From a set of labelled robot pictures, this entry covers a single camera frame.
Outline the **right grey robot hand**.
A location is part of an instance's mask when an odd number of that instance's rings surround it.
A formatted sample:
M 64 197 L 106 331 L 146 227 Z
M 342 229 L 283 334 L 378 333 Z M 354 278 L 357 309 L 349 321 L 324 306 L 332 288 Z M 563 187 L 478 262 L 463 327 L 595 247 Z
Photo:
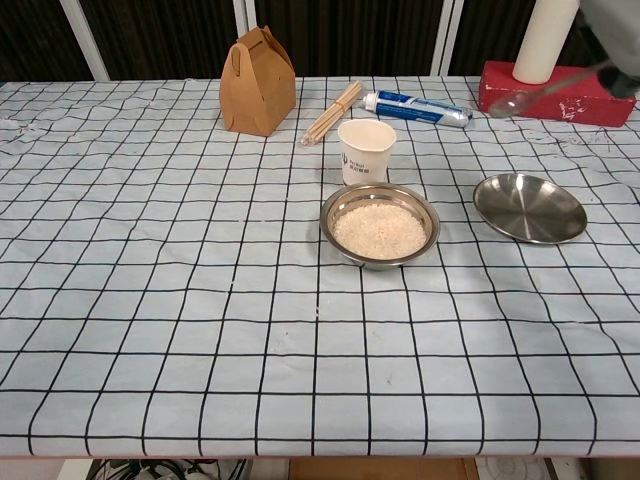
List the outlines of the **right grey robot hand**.
M 580 31 L 597 64 L 600 85 L 615 98 L 639 91 L 639 1 L 582 0 Z

